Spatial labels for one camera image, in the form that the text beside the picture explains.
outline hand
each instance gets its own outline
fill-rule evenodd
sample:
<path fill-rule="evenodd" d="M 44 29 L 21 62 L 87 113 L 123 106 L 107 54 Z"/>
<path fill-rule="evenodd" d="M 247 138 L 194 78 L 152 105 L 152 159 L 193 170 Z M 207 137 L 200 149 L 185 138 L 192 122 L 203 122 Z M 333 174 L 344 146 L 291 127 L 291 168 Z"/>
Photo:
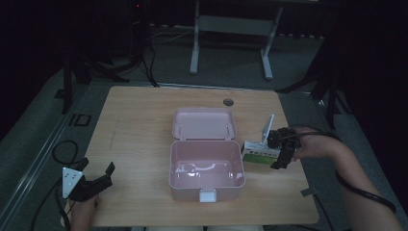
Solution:
<path fill-rule="evenodd" d="M 93 198 L 84 202 L 70 201 L 72 231 L 89 230 L 98 200 L 99 195 L 97 194 Z"/>
<path fill-rule="evenodd" d="M 294 130 L 297 134 L 316 132 L 311 128 L 295 128 Z M 338 153 L 349 152 L 348 147 L 342 142 L 322 135 L 300 136 L 299 140 L 301 147 L 294 152 L 294 160 L 322 157 L 335 158 Z"/>

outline dark background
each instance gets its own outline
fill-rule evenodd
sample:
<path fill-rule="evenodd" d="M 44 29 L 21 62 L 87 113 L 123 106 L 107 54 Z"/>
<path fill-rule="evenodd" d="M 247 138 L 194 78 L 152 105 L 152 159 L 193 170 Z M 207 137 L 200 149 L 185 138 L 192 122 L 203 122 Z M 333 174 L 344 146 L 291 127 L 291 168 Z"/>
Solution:
<path fill-rule="evenodd" d="M 110 57 L 120 54 L 115 50 L 127 50 L 112 43 L 129 39 L 117 26 L 128 26 L 124 18 L 126 11 L 120 8 L 118 1 L 95 2 L 3 1 L 0 9 L 0 139 L 13 127 L 42 85 L 63 67 L 64 39 L 69 38 L 91 58 L 107 63 Z M 115 2 L 122 10 L 118 15 L 111 15 L 118 20 L 113 28 L 100 20 L 100 14 L 106 18 L 112 13 L 106 11 L 107 8 Z M 338 8 L 330 6 L 332 3 L 338 2 L 287 4 L 278 33 L 294 34 L 297 38 L 331 35 L 326 38 L 325 48 L 317 55 L 315 65 L 318 68 L 339 66 L 343 70 L 339 88 L 345 92 L 352 112 L 407 211 L 408 6 L 404 1 L 385 0 L 344 1 Z M 145 9 L 148 20 L 156 26 L 193 24 L 193 1 L 152 0 Z M 220 4 L 215 2 L 202 11 L 217 13 L 219 9 Z M 223 9 L 234 9 L 223 11 L 226 14 L 268 17 L 263 6 L 257 9 L 246 5 L 242 8 L 245 11 L 237 6 Z M 338 23 L 332 27 L 335 18 Z"/>

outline box lid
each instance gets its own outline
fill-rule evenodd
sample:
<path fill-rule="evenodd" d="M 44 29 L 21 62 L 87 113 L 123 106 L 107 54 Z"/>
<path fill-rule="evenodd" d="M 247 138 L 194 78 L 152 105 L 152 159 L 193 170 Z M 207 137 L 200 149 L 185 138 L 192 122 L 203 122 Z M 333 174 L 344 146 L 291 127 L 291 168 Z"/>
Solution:
<path fill-rule="evenodd" d="M 226 140 L 237 136 L 234 118 L 224 108 L 179 108 L 173 119 L 176 140 Z"/>

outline human arm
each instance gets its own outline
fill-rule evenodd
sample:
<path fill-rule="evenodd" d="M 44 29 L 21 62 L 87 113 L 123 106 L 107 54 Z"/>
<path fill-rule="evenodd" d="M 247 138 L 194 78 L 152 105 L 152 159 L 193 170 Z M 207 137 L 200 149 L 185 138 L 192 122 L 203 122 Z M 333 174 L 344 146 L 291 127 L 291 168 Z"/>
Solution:
<path fill-rule="evenodd" d="M 88 231 L 92 225 L 93 215 L 99 195 L 84 201 L 71 201 L 71 231 Z"/>
<path fill-rule="evenodd" d="M 296 129 L 297 133 L 311 132 Z M 350 148 L 336 139 L 310 135 L 300 137 L 301 148 L 293 158 L 330 158 L 339 175 L 352 187 L 382 196 L 372 184 Z M 402 230 L 396 216 L 389 207 L 367 199 L 342 187 L 345 209 L 352 230 Z"/>

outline pink plastic box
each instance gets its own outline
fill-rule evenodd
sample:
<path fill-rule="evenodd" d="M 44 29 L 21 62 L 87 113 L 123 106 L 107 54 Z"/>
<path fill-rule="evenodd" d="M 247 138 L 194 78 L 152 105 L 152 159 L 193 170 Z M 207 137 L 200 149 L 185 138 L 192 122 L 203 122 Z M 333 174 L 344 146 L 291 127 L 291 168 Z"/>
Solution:
<path fill-rule="evenodd" d="M 238 196 L 245 177 L 236 134 L 228 109 L 177 109 L 169 173 L 175 200 L 216 202 Z"/>

